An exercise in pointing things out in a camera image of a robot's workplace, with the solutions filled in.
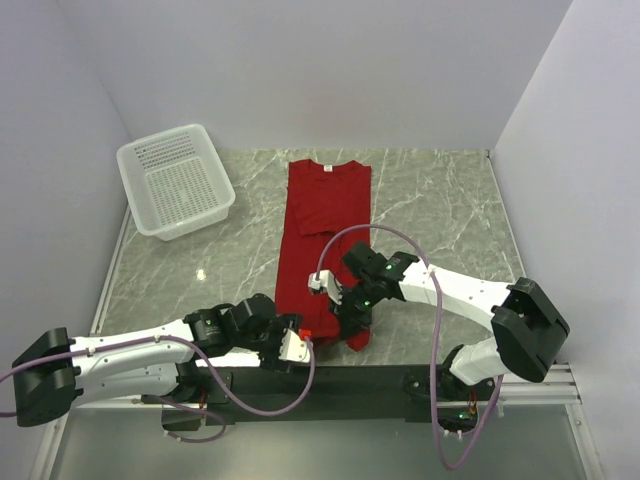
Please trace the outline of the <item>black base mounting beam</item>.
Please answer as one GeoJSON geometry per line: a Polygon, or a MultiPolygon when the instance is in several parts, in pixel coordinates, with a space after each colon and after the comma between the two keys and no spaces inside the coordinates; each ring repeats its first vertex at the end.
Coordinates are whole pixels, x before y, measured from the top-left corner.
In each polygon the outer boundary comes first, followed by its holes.
{"type": "MultiPolygon", "coordinates": [[[[309,369],[289,373],[258,367],[223,367],[218,370],[233,394],[260,410],[278,410],[291,404],[306,385],[309,369]]],[[[281,420],[402,419],[429,423],[426,365],[319,366],[310,392],[281,420]]],[[[166,399],[176,403],[203,402],[231,423],[262,418],[236,405],[203,367],[185,367],[178,376],[185,383],[172,388],[166,399]]]]}

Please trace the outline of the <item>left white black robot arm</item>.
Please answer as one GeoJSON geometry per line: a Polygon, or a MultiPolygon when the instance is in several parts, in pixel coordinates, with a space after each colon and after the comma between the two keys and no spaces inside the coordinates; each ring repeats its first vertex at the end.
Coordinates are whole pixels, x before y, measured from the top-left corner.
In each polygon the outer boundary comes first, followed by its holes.
{"type": "Polygon", "coordinates": [[[279,315],[268,296],[256,294],[125,334],[72,338],[66,328],[55,328],[13,362],[6,376],[15,405],[1,415],[34,427],[118,397],[204,402],[222,380],[210,371],[214,360],[229,359],[235,350],[255,354],[266,370],[313,365],[310,335],[300,325],[300,316],[279,315]]]}

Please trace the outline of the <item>red t shirt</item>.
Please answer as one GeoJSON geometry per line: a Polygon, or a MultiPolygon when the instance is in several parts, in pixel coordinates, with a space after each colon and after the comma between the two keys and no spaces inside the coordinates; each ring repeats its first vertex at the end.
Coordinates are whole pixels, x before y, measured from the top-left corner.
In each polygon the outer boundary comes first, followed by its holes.
{"type": "Polygon", "coordinates": [[[288,166],[275,305],[279,314],[302,317],[302,328],[311,333],[316,347],[342,337],[338,320],[329,310],[329,298],[310,293],[309,275],[321,264],[343,285],[356,284],[341,258],[355,243],[370,242],[368,230],[347,233],[330,245],[325,256],[321,253],[335,234],[370,222],[371,183],[372,169],[357,161],[331,166],[303,159],[288,166]]]}

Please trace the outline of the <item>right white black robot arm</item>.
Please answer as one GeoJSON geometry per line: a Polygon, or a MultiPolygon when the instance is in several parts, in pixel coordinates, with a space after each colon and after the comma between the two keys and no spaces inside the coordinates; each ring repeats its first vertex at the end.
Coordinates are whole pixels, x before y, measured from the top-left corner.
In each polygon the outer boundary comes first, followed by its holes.
{"type": "Polygon", "coordinates": [[[441,401],[462,400],[504,374],[543,382],[570,334],[562,314],[528,278],[513,283],[481,280],[427,264],[410,253],[385,257],[363,242],[356,243],[342,263],[356,280],[353,286],[320,270],[309,276],[308,287],[328,296],[344,337],[369,330],[373,307],[391,299],[441,308],[489,332],[489,338],[476,344],[454,347],[436,366],[441,401]]]}

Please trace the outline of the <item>white plastic perforated basket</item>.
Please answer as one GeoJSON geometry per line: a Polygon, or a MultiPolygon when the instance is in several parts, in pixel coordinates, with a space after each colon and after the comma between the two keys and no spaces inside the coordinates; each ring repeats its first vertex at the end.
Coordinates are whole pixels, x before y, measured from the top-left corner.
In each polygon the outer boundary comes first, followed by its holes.
{"type": "Polygon", "coordinates": [[[224,221],[236,194],[206,129],[189,124],[120,147],[116,160],[138,232],[171,241],[224,221]]]}

